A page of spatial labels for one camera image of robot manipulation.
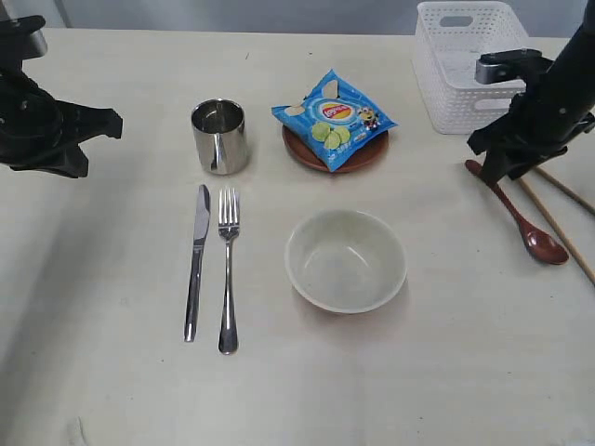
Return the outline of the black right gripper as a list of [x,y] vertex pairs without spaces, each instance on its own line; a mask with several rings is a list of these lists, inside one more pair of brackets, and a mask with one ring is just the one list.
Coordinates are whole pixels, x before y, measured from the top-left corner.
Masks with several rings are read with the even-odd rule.
[[87,177],[79,144],[122,134],[123,118],[114,109],[54,100],[23,72],[1,73],[1,163],[13,171]]

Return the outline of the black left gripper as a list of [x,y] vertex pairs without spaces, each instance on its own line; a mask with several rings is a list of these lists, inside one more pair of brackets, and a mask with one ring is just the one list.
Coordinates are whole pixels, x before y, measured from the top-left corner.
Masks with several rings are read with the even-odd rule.
[[594,129],[592,50],[563,50],[555,60],[538,50],[513,50],[507,64],[509,77],[525,82],[525,92],[507,114],[468,139],[475,155],[485,154],[479,174],[485,184],[522,177],[564,155],[572,139]]

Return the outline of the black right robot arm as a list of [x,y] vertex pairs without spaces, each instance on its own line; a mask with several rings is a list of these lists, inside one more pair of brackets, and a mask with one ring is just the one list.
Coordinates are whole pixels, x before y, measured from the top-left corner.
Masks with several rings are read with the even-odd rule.
[[121,138],[123,119],[113,109],[55,99],[24,73],[24,60],[47,52],[45,25],[40,15],[1,22],[1,163],[14,171],[86,177],[80,144]]

